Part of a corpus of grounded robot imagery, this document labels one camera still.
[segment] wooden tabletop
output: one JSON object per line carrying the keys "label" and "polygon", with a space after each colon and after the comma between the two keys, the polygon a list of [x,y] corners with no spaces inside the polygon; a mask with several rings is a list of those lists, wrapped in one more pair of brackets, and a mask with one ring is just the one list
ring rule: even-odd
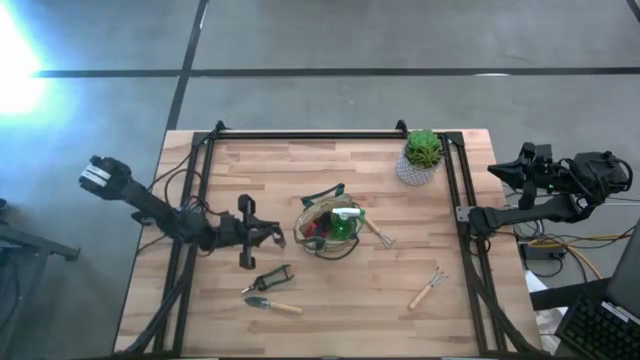
{"label": "wooden tabletop", "polygon": [[[486,171],[487,165],[495,163],[488,131],[462,131],[479,205],[503,205],[502,185]],[[167,133],[158,175],[187,155],[192,134]],[[183,355],[477,355],[446,170],[443,166],[427,185],[404,184],[395,170],[403,143],[216,141],[207,194],[212,209],[240,215],[237,198],[247,193],[257,202],[258,218],[280,222],[288,244],[282,250],[267,239],[254,249],[254,271],[238,266],[239,247],[218,249],[197,259]],[[457,156],[453,155],[462,202],[466,203]],[[172,204],[179,202],[183,182],[182,174],[172,181]],[[303,210],[300,198],[340,182],[381,230],[397,240],[392,249],[385,249],[366,227],[358,248],[340,261],[316,258],[293,241],[293,224]],[[160,181],[154,194],[162,197],[164,185]],[[218,221],[215,217],[209,220],[213,224]],[[141,246],[159,235],[156,228],[145,229]],[[164,240],[138,256],[116,350],[128,346],[158,309],[169,253],[170,241]],[[535,315],[513,238],[494,237],[489,257],[500,306],[527,340],[539,347]],[[295,279],[257,295],[301,307],[302,315],[249,307],[240,294],[256,276],[282,264],[291,264]],[[410,311],[407,305],[437,266],[449,279]],[[169,321],[167,347],[173,339],[175,311]],[[488,312],[483,311],[489,347],[495,348]]]}

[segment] white label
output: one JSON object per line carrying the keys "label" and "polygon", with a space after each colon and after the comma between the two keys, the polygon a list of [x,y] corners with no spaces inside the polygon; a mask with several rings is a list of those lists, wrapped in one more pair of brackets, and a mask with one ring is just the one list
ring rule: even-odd
{"label": "white label", "polygon": [[87,166],[87,170],[91,171],[92,173],[100,176],[101,178],[105,179],[105,180],[109,180],[109,178],[111,177],[111,174],[109,174],[108,172],[97,168],[91,164],[89,164],[89,166]]}
{"label": "white label", "polygon": [[629,318],[624,316],[624,314],[622,314],[620,311],[618,311],[618,309],[616,309],[615,307],[613,307],[612,305],[610,305],[607,302],[602,302],[602,307],[609,310],[613,315],[617,316],[620,318],[620,320],[624,321],[624,322],[629,322]]}
{"label": "white label", "polygon": [[101,177],[99,177],[99,176],[96,176],[95,174],[93,174],[92,172],[89,172],[89,171],[87,171],[87,170],[84,170],[84,171],[82,172],[82,174],[80,174],[80,176],[84,176],[84,177],[86,177],[87,179],[89,179],[89,180],[93,181],[94,183],[96,183],[96,184],[98,184],[98,185],[100,185],[100,186],[102,186],[102,187],[104,187],[105,185],[107,185],[107,182],[106,182],[103,178],[101,178]]}

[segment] spray bottle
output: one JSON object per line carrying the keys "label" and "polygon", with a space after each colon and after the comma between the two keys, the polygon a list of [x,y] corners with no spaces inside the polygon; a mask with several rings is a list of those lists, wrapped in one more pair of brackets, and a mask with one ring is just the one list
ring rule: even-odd
{"label": "spray bottle", "polygon": [[356,218],[363,217],[364,209],[358,208],[335,208],[331,211],[331,237],[336,240],[346,240],[356,231],[358,221]]}

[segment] concrete floor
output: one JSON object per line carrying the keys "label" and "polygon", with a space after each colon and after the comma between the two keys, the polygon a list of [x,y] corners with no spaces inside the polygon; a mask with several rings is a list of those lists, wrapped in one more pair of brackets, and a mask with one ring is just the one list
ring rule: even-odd
{"label": "concrete floor", "polygon": [[[39,69],[180,69],[197,6],[15,0],[0,11],[10,14]],[[639,66],[639,35],[622,0],[212,0],[193,67]],[[20,54],[0,59],[3,77],[28,63]],[[77,178],[100,154],[123,160],[148,183],[177,82],[41,79],[10,91],[0,84],[3,96],[41,92],[31,109],[0,113],[0,195],[13,205],[9,221],[82,247],[75,263],[49,262],[12,358],[110,352],[140,228],[127,205],[82,191]],[[639,91],[640,77],[628,75],[192,79],[177,128],[210,129],[219,119],[236,129],[389,128],[404,119],[415,128],[488,128],[499,161],[533,141],[552,143],[558,158],[612,150],[638,170]],[[640,198],[640,186],[624,196]],[[587,221],[549,231],[616,233],[638,216],[637,207],[602,207]],[[623,245],[585,253],[610,275]],[[569,259],[544,281],[561,286],[581,276]]]}

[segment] black device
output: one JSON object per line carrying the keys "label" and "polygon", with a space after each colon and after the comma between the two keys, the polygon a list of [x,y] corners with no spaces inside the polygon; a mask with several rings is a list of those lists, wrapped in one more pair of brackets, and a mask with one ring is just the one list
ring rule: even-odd
{"label": "black device", "polygon": [[[532,143],[522,145],[515,161],[491,165],[488,170],[514,191],[522,189],[522,196],[517,209],[470,209],[469,225],[478,237],[486,237],[504,225],[534,220],[584,220],[610,194],[628,191],[633,182],[629,164],[610,151],[579,153],[573,159],[554,162],[551,145]],[[558,195],[534,205],[538,189]]]}
{"label": "black device", "polygon": [[584,292],[556,335],[591,359],[640,359],[640,220],[603,294]]}
{"label": "black device", "polygon": [[238,210],[242,212],[242,220],[224,212],[218,214],[220,225],[212,226],[206,218],[205,210],[208,206],[198,206],[198,201],[202,202],[201,200],[196,198],[196,204],[183,204],[180,208],[173,208],[135,181],[126,164],[99,156],[91,157],[89,162],[80,176],[80,187],[102,199],[122,200],[137,208],[139,211],[131,215],[134,220],[142,225],[155,222],[174,241],[196,243],[207,252],[241,244],[240,266],[249,270],[255,269],[255,259],[251,256],[252,247],[259,247],[269,236],[281,248],[286,245],[280,224],[256,218],[256,203],[247,194],[238,197]]}

